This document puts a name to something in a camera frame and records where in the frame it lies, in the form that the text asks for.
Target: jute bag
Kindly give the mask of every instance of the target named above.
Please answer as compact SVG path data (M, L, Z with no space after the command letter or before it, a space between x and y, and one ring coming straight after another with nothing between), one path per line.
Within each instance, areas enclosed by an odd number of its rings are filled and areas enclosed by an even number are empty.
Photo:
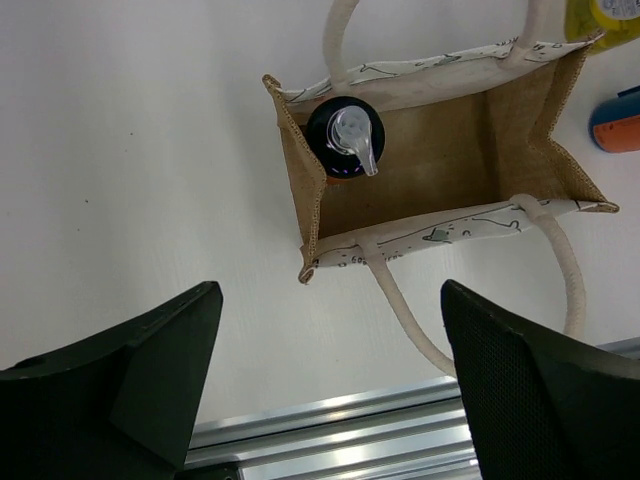
M549 238L567 287L565 333L580 336L582 278L555 217L616 212L551 132L592 41L536 42L550 0L529 0L517 39L464 52L346 70L344 30L358 0L334 0L323 54L330 77L302 89L263 82L273 97L296 206L308 283L315 268L371 268L409 338L434 365L453 362L420 329L386 262L456 241L499 237L536 225ZM379 173L327 186L303 130L309 114L350 95L381 114Z

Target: white surface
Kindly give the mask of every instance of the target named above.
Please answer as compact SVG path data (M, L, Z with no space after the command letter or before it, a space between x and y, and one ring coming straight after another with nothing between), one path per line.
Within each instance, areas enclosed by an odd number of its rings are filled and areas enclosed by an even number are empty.
M346 63L507 39L525 3L362 2ZM225 306L199 422L438 375L366 269L296 280L299 233L260 77L295 87L325 76L329 4L0 0L0 368L214 279ZM551 20L558 37L562 19ZM637 42L590 59L555 133L623 208L562 222L585 277L591 343L640 335L640 153L606 155L586 135L595 105L638 82L639 53ZM562 323L562 277L540 232L391 268L441 346L447 278Z

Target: cream rope handle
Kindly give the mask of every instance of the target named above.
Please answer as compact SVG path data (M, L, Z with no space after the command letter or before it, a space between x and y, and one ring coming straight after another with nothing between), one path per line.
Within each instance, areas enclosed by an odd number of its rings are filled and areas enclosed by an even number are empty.
M513 205L522 208L531 222L538 226L547 236L551 248L556 255L562 276L564 277L567 293L567 313L564 323L564 333L573 338L582 337L585 324L586 294L580 267L569 243L566 234L558 225L557 220L545 210L531 195L515 195L511 198ZM378 285L384 292L391 309L402 325L405 333L417 349L427 360L447 375L456 376L456 369L449 357L447 357L429 337L424 333L416 321L409 305L400 292L398 284L391 275L386 259L380 253L378 244L374 239L363 237L358 239L367 265L376 278Z
M342 41L349 19L360 0L333 0L322 38L322 54L329 69L331 86L338 95L349 90L347 69L342 63ZM542 32L551 0L529 0L527 19L522 34L514 43L509 56L498 61L504 69L522 65L526 54L534 47Z

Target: bottle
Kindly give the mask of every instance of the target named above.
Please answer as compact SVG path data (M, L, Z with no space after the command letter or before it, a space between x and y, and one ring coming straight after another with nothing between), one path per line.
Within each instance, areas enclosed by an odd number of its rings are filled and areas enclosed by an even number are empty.
M589 120L589 135L608 153L640 150L640 85L598 105Z
M640 37L640 0L567 0L564 22L570 42L604 32L591 50L599 53Z
M304 135L329 184L378 173L384 126L368 103L354 97L331 98L313 111Z

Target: pump nozzle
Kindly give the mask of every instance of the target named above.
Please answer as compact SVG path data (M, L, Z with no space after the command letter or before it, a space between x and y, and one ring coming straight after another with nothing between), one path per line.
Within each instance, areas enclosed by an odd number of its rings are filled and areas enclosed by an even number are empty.
M378 173L371 144L371 120L362 108L350 105L338 110L329 121L329 147L355 155L368 176Z

